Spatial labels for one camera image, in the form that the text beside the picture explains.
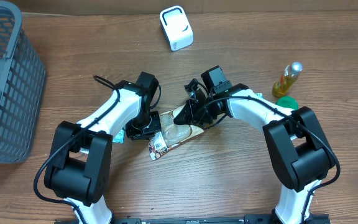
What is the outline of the yellow liquid bottle grey cap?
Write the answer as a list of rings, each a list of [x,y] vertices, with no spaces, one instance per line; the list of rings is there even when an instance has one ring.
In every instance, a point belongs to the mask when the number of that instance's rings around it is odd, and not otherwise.
[[[272,87],[272,94],[278,98],[285,96],[289,88],[297,81],[303,65],[301,62],[293,62],[284,69],[284,74]]]

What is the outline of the brown white snack pouch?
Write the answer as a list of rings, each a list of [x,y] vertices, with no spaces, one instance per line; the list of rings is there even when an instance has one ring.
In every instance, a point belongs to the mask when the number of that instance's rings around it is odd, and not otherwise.
[[[161,131],[157,132],[149,141],[149,154],[153,161],[160,159],[164,154],[183,144],[186,140],[204,132],[198,126],[177,125],[173,122],[173,119],[178,116],[184,107],[182,105],[160,115]]]

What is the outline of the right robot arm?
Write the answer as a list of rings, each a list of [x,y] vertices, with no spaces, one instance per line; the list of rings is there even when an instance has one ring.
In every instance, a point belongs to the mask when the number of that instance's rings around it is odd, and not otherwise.
[[[242,120],[264,134],[273,170],[282,183],[270,215],[246,215],[245,223],[329,223],[313,215],[316,190],[335,182],[341,172],[322,127],[308,107],[285,108],[257,96],[244,84],[232,85],[220,66],[185,85],[190,98],[174,117],[177,125],[212,128],[225,117]]]

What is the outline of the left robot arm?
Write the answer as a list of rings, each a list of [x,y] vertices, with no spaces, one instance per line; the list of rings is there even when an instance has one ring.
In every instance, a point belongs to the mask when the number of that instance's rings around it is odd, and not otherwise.
[[[155,93],[156,77],[141,72],[137,81],[117,84],[94,76],[112,95],[87,118],[61,122],[53,137],[49,158],[34,179],[34,192],[48,202],[69,205],[75,223],[113,223],[104,193],[109,182],[112,142],[120,131],[132,140],[149,140],[161,130]]]

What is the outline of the small teal tissue pack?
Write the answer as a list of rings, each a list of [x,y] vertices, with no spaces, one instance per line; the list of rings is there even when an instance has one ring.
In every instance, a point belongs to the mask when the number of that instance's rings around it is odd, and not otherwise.
[[[255,93],[256,96],[258,96],[259,98],[264,98],[263,93]]]

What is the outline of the green lid jar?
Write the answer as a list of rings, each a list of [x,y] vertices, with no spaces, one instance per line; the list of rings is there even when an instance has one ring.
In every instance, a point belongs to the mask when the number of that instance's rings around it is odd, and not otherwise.
[[[279,98],[276,103],[276,105],[284,107],[284,108],[291,108],[293,110],[298,110],[299,105],[296,99],[290,97],[290,96],[283,96]]]

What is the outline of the large teal wipes pack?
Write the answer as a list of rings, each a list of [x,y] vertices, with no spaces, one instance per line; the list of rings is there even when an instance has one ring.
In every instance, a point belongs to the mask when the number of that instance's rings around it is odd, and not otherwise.
[[[123,129],[121,129],[113,138],[113,142],[114,143],[119,143],[119,144],[123,144],[124,143],[124,137],[125,137],[125,131]]]

